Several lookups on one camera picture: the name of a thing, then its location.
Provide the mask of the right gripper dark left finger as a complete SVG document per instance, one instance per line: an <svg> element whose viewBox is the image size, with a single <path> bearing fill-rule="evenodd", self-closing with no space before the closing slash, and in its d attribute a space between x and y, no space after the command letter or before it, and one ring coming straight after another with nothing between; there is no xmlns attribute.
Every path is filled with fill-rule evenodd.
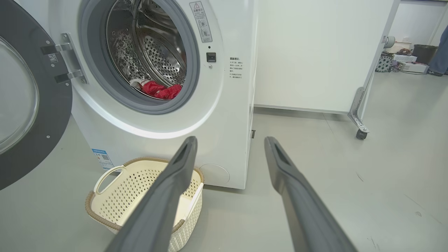
<svg viewBox="0 0 448 252"><path fill-rule="evenodd" d="M197 138L187 137L141 199L107 252L166 252L180 196L190 185Z"/></svg>

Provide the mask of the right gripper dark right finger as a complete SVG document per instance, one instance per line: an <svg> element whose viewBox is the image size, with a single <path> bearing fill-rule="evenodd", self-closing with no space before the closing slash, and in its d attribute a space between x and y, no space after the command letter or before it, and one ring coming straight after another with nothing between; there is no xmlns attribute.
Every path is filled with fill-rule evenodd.
<svg viewBox="0 0 448 252"><path fill-rule="evenodd" d="M264 148L272 186L282 197L294 250L357 251L279 141L275 137L267 136L264 139Z"/></svg>

